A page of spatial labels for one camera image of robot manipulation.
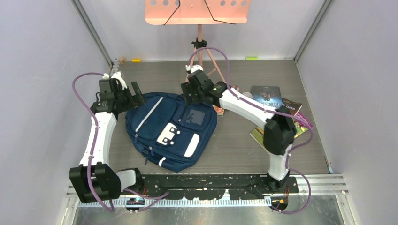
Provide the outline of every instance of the music stand legs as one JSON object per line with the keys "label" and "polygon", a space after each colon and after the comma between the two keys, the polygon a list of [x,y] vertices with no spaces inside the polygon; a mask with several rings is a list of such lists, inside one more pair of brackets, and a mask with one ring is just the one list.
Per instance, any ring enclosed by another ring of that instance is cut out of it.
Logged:
{"label": "music stand legs", "polygon": [[[202,24],[198,24],[198,38],[196,39],[196,41],[192,42],[194,48],[193,51],[195,52],[198,48],[202,48],[202,47],[206,47],[207,46],[207,41],[203,40],[203,29],[202,29]],[[220,68],[218,67],[216,61],[214,60],[214,57],[210,51],[210,49],[206,49],[207,54],[209,55],[212,63],[214,64],[214,69],[212,71],[210,71],[207,76],[210,76],[212,73],[214,73],[215,71],[218,72],[218,74],[220,75],[222,81],[225,83],[225,79],[224,76],[222,75]],[[190,61],[190,65],[193,65],[193,62],[195,61],[195,57],[196,55],[194,55],[192,57],[192,60]],[[203,67],[203,51],[200,51],[198,53],[198,63],[199,65],[201,65]]]}

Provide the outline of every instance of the white reflective stripe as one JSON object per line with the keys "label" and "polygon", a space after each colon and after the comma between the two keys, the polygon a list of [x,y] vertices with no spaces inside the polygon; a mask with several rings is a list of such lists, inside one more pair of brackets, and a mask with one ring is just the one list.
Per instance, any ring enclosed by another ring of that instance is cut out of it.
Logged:
{"label": "white reflective stripe", "polygon": [[196,150],[196,147],[199,144],[199,139],[200,139],[199,135],[193,134],[192,139],[189,142],[187,149],[185,150],[185,153],[184,153],[185,157],[191,157],[193,155],[193,153]]}
{"label": "white reflective stripe", "polygon": [[141,128],[141,126],[144,124],[145,120],[152,114],[152,112],[158,107],[159,103],[163,100],[163,97],[159,99],[159,101],[152,107],[152,109],[148,112],[148,114],[145,116],[145,118],[141,121],[141,123],[138,125],[136,128],[136,132]]}
{"label": "white reflective stripe", "polygon": [[159,166],[161,167],[161,164],[163,163],[163,161],[166,160],[166,157],[163,157],[160,161],[159,161]]}

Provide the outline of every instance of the white wall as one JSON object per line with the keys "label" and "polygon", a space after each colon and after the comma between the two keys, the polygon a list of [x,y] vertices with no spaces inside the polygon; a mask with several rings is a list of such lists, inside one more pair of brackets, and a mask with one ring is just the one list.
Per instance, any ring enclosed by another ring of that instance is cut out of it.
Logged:
{"label": "white wall", "polygon": [[[113,58],[187,60],[192,54],[191,41],[197,36],[197,26],[150,25],[145,21],[144,0],[81,1]],[[204,39],[209,46],[225,51],[230,59],[292,59],[322,3],[323,0],[252,0],[247,23],[204,25]]]}
{"label": "white wall", "polygon": [[[90,126],[71,83],[107,64],[68,0],[3,2],[0,49],[1,224],[54,225]],[[78,85],[85,100],[97,80]]]}
{"label": "white wall", "polygon": [[334,170],[361,224],[397,224],[398,2],[335,1],[299,61]]}

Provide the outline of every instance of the gray floor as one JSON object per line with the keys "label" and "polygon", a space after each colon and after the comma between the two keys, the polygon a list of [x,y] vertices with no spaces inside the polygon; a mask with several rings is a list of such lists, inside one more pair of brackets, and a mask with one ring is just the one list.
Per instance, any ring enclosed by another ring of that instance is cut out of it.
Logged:
{"label": "gray floor", "polygon": [[[225,61],[218,64],[226,78]],[[126,63],[120,66],[120,70],[126,82],[137,81],[143,93],[181,93],[180,84],[186,76],[184,65],[185,62]],[[204,68],[210,71],[214,67],[205,62]],[[214,83],[220,80],[217,73],[213,73],[211,79]],[[303,103],[300,112],[314,124],[303,84],[292,60],[232,61],[230,80],[231,84],[240,87],[240,92],[250,91],[252,85],[279,86],[284,98]],[[214,135],[197,164],[180,173],[267,173],[269,156],[249,135],[255,127],[243,117],[226,111],[224,116],[218,117]],[[295,144],[308,138],[309,132],[306,132],[296,139]],[[126,133],[124,114],[119,116],[115,127],[109,157],[115,171],[138,167],[144,174],[173,173],[152,163],[144,165],[145,159],[134,149]],[[313,141],[293,152],[290,166],[303,173],[328,173],[316,127]]]}

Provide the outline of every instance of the cable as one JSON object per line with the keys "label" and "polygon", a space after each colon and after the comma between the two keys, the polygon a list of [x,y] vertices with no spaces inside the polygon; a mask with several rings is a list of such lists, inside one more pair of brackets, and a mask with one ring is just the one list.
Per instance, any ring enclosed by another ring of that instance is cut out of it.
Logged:
{"label": "cable", "polygon": [[133,194],[135,194],[135,195],[138,195],[138,196],[140,196],[141,198],[146,198],[146,199],[162,199],[162,198],[164,198],[164,197],[166,197],[167,195],[168,195],[168,192],[166,192],[166,193],[164,193],[164,194],[162,194],[161,196],[158,196],[158,197],[148,197],[148,196],[144,196],[144,195],[141,195],[141,194],[139,194],[139,193],[137,193],[137,192],[135,192],[135,191],[133,191],[133,190],[130,190],[130,189],[128,189],[128,188],[125,188],[123,191],[128,191],[128,192],[130,192],[130,193],[133,193]]}
{"label": "cable", "polygon": [[102,199],[98,196],[98,194],[95,192],[94,187],[92,185],[92,181],[91,181],[91,162],[92,162],[92,158],[94,158],[93,153],[94,153],[94,147],[95,147],[95,143],[97,141],[97,136],[98,136],[98,120],[97,117],[95,117],[95,114],[90,110],[90,108],[88,107],[88,105],[83,101],[83,99],[80,97],[79,93],[76,90],[75,84],[76,81],[86,75],[100,75],[103,76],[103,74],[100,73],[96,73],[96,72],[89,72],[89,73],[84,73],[84,74],[80,74],[79,76],[77,76],[75,79],[73,79],[72,81],[72,90],[74,92],[74,94],[76,95],[77,99],[79,99],[80,103],[82,103],[82,105],[86,108],[86,110],[89,112],[89,114],[91,115],[91,117],[94,120],[94,124],[95,124],[95,132],[94,132],[94,137],[92,139],[92,145],[91,145],[91,149],[90,149],[90,156],[88,157],[88,164],[87,164],[87,182],[88,182],[88,187],[92,193],[92,195],[94,196],[95,200],[98,201],[98,203],[104,207],[104,209],[106,209],[108,212],[114,212],[115,208],[113,206],[113,202],[112,200],[109,200],[110,206],[108,207],[103,201]]}
{"label": "cable", "polygon": [[205,1],[206,7],[207,7],[207,9],[209,10],[209,13],[210,13],[210,15],[211,15],[211,17],[212,17],[212,19],[213,19],[214,21],[221,22],[221,23],[228,23],[228,24],[232,24],[232,25],[235,25],[235,24],[236,24],[236,23],[225,22],[225,21],[221,21],[221,20],[216,20],[216,19],[214,19],[213,14],[211,13],[210,8],[209,8],[209,5],[207,4],[206,0],[203,0],[203,1]]}
{"label": "cable", "polygon": [[261,195],[263,195],[263,196],[265,196],[265,197],[270,197],[270,196],[272,196],[273,194],[276,193],[276,191],[274,191],[274,192],[273,192],[272,194],[270,194],[270,195],[265,195],[265,194],[261,193],[259,190],[257,190],[256,187],[254,188],[254,190],[256,190],[258,193],[260,193]]}
{"label": "cable", "polygon": [[156,201],[154,201],[153,203],[151,203],[150,205],[140,209],[140,210],[136,210],[135,212],[143,212],[147,209],[149,209],[150,207],[152,207],[153,205],[155,205],[156,203],[158,203],[158,201],[160,201],[161,199],[156,199]]}
{"label": "cable", "polygon": [[[197,49],[197,50],[190,56],[190,58],[188,59],[186,65],[187,65],[187,66],[190,65],[190,61],[191,61],[191,59],[193,58],[193,56],[194,56],[196,53],[198,53],[198,52],[200,52],[200,51],[203,51],[203,50],[205,50],[205,49],[213,49],[213,50],[216,50],[216,51],[218,51],[218,52],[225,58],[225,61],[226,61],[226,63],[227,63],[227,88],[228,88],[228,90],[230,91],[230,93],[231,93],[233,96],[238,97],[238,95],[237,95],[235,92],[233,92],[233,91],[231,90],[231,87],[230,87],[230,61],[228,60],[228,58],[227,58],[227,56],[225,55],[225,53],[223,53],[223,52],[222,52],[221,50],[219,50],[218,48],[208,47],[208,46],[207,46],[207,47],[202,47],[202,48]],[[290,154],[291,154],[292,151],[294,151],[295,149],[297,149],[297,148],[299,148],[299,147],[302,147],[302,146],[304,146],[304,145],[306,145],[306,144],[308,144],[308,143],[311,142],[311,140],[312,140],[312,138],[313,138],[313,135],[314,135],[313,128],[312,128],[306,121],[302,120],[302,119],[299,118],[299,117],[292,116],[292,115],[290,115],[290,114],[286,114],[286,113],[282,113],[282,112],[277,112],[277,111],[272,111],[272,110],[264,109],[263,107],[258,106],[258,105],[256,105],[256,104],[253,104],[253,103],[251,103],[250,101],[248,101],[248,100],[246,100],[246,99],[244,99],[244,98],[241,98],[241,97],[238,97],[238,98],[239,98],[240,100],[246,102],[247,104],[249,104],[249,105],[251,105],[251,106],[253,106],[253,107],[255,107],[255,108],[258,108],[258,109],[260,109],[260,110],[262,110],[262,111],[264,111],[264,112],[266,112],[266,113],[273,113],[273,114],[276,114],[276,115],[281,115],[281,116],[293,118],[293,119],[295,119],[295,120],[297,120],[297,121],[300,121],[300,122],[302,122],[302,123],[304,124],[304,126],[306,126],[306,127],[310,130],[311,136],[310,136],[310,138],[309,138],[307,141],[305,141],[304,143],[301,143],[301,144],[298,144],[298,145],[294,146],[293,148],[291,148],[291,149],[287,152],[286,165],[285,165],[287,170],[290,169],[291,171],[300,174],[300,175],[306,180],[306,182],[307,182],[307,184],[308,184],[308,199],[307,199],[307,202],[305,203],[305,205],[304,205],[301,209],[299,209],[299,210],[297,210],[297,211],[292,211],[292,212],[281,211],[281,213],[283,213],[283,214],[295,214],[295,213],[301,212],[302,210],[304,210],[304,209],[308,206],[308,204],[309,204],[310,201],[311,201],[311,185],[310,185],[310,182],[308,181],[307,177],[306,177],[303,173],[301,173],[301,172],[299,172],[299,171],[297,171],[297,170],[295,170],[295,169],[289,168],[289,158],[290,158]]]}
{"label": "cable", "polygon": [[180,8],[180,5],[181,5],[181,2],[180,2],[180,0],[178,0],[177,8],[174,10],[174,12],[171,14],[171,16],[167,19],[167,21],[163,24],[163,26],[167,24],[167,22],[171,19],[171,17],[173,17],[173,15],[174,15],[174,13],[176,13],[177,9]]}

